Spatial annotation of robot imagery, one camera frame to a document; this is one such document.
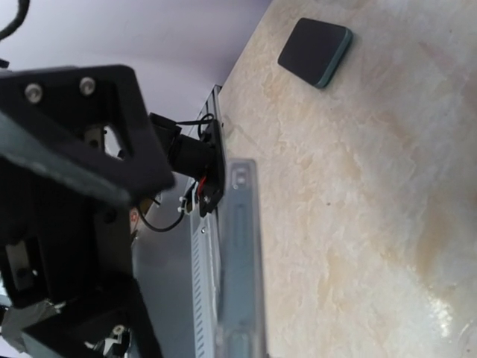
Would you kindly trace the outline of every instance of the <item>wall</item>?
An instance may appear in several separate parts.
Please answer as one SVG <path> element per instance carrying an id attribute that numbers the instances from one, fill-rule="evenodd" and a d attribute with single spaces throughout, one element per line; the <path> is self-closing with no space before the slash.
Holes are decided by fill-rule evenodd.
<path id="1" fill-rule="evenodd" d="M 125 63 L 146 105 L 195 119 L 222 84 L 270 0 L 36 0 L 24 25 L 0 43 L 12 69 Z M 0 26 L 16 0 L 0 3 Z"/>

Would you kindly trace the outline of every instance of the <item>beige marble surface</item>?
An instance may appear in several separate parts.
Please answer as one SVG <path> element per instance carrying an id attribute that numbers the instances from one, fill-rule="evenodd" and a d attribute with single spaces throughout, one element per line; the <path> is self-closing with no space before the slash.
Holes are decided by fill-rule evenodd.
<path id="1" fill-rule="evenodd" d="M 300 17 L 356 41 L 320 91 Z M 274 357 L 477 357 L 477 2 L 274 0 L 221 94 L 258 162 Z"/>

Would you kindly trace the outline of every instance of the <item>silver screw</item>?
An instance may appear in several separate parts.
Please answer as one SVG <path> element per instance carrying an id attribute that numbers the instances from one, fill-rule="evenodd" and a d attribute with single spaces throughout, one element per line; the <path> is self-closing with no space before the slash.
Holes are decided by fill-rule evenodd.
<path id="1" fill-rule="evenodd" d="M 92 95 L 96 90 L 96 81 L 91 77 L 85 77 L 81 79 L 80 82 L 80 92 L 86 97 Z"/>
<path id="2" fill-rule="evenodd" d="M 29 84 L 25 88 L 25 97 L 32 104 L 39 104 L 43 98 L 43 88 L 39 84 Z"/>
<path id="3" fill-rule="evenodd" d="M 122 324 L 118 324 L 113 328 L 113 334 L 119 336 L 123 334 L 123 332 L 126 330 L 126 328 Z"/>

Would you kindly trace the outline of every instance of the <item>black smartphone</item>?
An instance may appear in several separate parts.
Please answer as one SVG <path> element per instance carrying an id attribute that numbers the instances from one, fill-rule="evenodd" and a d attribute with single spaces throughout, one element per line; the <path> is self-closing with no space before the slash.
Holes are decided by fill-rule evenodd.
<path id="1" fill-rule="evenodd" d="M 312 86 L 324 88 L 352 41 L 349 28 L 302 18 L 291 32 L 278 64 Z"/>

